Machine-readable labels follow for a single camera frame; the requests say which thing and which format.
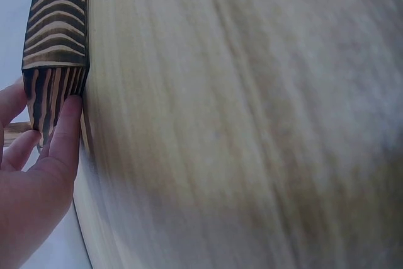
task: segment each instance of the wooden board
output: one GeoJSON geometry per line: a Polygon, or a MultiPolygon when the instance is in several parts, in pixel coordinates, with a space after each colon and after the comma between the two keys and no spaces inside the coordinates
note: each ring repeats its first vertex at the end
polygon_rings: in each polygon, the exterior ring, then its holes
{"type": "Polygon", "coordinates": [[[94,268],[400,268],[402,8],[89,0],[94,268]]]}
{"type": "Polygon", "coordinates": [[[31,126],[41,149],[64,100],[82,95],[89,71],[87,0],[32,0],[23,47],[22,74],[31,126]]]}

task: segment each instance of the light wood surface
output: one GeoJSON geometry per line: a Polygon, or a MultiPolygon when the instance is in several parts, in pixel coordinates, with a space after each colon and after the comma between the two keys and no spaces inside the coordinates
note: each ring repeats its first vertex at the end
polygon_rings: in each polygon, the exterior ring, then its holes
{"type": "Polygon", "coordinates": [[[94,268],[400,268],[402,20],[402,0],[89,0],[94,268]]]}
{"type": "Polygon", "coordinates": [[[4,129],[4,147],[9,147],[19,135],[30,129],[32,129],[30,122],[16,122],[7,125],[4,129]]]}

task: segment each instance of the hand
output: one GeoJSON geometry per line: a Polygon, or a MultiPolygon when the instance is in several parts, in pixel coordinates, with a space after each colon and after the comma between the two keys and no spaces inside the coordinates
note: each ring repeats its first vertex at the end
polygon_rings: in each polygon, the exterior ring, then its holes
{"type": "MultiPolygon", "coordinates": [[[[4,128],[26,106],[23,83],[0,91],[0,143],[4,128]]],[[[81,99],[64,103],[52,139],[38,161],[22,172],[39,132],[21,134],[0,150],[0,268],[18,268],[46,240],[72,202],[79,158],[81,99]]]]}

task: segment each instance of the finger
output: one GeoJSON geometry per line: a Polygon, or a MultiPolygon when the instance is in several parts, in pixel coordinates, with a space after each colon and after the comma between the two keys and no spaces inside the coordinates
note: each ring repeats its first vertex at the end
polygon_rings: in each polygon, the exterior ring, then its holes
{"type": "Polygon", "coordinates": [[[79,158],[81,110],[80,97],[70,96],[66,99],[48,147],[48,157],[45,157],[47,150],[42,151],[43,157],[37,163],[40,164],[42,161],[52,158],[59,164],[54,168],[35,165],[31,169],[45,170],[61,179],[69,178],[74,181],[79,158]]]}
{"type": "Polygon", "coordinates": [[[5,171],[19,171],[32,153],[32,149],[38,144],[40,133],[36,130],[29,130],[21,134],[4,151],[1,169],[5,171]]]}
{"type": "Polygon", "coordinates": [[[0,91],[0,123],[7,126],[26,106],[24,84],[18,81],[0,91]]]}

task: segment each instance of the burnt wood pattern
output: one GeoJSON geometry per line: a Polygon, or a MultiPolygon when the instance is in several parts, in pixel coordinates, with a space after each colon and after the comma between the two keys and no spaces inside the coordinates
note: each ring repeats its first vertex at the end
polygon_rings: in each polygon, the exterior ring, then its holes
{"type": "Polygon", "coordinates": [[[22,73],[31,126],[43,147],[65,99],[82,95],[89,71],[87,0],[32,0],[22,73]]]}

